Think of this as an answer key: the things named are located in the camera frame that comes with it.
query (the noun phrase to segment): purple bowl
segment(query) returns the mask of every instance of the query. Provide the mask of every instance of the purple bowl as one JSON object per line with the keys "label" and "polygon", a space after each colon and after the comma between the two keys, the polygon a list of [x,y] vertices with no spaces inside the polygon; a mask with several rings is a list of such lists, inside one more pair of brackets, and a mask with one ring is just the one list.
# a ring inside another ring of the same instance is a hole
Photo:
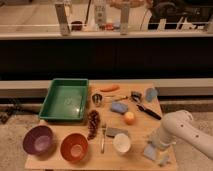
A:
{"label": "purple bowl", "polygon": [[44,125],[31,129],[24,137],[23,148],[31,155],[45,153],[53,144],[53,132]]}

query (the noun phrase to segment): small bowl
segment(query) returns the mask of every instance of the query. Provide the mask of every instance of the small bowl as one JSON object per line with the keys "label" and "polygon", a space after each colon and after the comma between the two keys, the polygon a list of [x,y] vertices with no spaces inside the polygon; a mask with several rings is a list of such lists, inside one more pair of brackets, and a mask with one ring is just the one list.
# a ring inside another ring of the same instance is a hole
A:
{"label": "small bowl", "polygon": [[68,135],[61,144],[62,157],[71,163],[76,163],[83,159],[87,150],[87,139],[79,133]]}
{"label": "small bowl", "polygon": [[31,155],[40,155],[53,144],[53,132],[44,125],[31,129],[24,137],[23,149]]}
{"label": "small bowl", "polygon": [[126,134],[119,133],[113,139],[113,146],[118,154],[124,155],[131,148],[130,138]]}

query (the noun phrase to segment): black wall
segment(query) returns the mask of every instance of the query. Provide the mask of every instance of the black wall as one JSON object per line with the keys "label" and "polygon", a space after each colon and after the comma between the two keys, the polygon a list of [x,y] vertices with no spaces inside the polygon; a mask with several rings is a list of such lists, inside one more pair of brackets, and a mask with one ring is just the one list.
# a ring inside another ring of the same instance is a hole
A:
{"label": "black wall", "polygon": [[2,80],[213,77],[213,38],[0,41]]}

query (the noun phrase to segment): blue sponge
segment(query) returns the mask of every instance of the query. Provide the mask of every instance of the blue sponge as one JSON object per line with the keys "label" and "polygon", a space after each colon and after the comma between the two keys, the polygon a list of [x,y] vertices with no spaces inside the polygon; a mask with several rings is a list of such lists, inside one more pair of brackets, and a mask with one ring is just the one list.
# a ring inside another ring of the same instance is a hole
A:
{"label": "blue sponge", "polygon": [[120,102],[112,102],[110,110],[112,112],[124,114],[128,111],[128,106]]}

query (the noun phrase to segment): orange bowl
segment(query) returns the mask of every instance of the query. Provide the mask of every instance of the orange bowl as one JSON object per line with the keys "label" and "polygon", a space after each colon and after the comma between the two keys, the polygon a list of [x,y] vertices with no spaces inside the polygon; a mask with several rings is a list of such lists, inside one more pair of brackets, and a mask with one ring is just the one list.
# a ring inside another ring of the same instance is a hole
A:
{"label": "orange bowl", "polygon": [[87,139],[79,133],[68,135],[61,144],[62,157],[72,163],[84,158],[88,150]]}

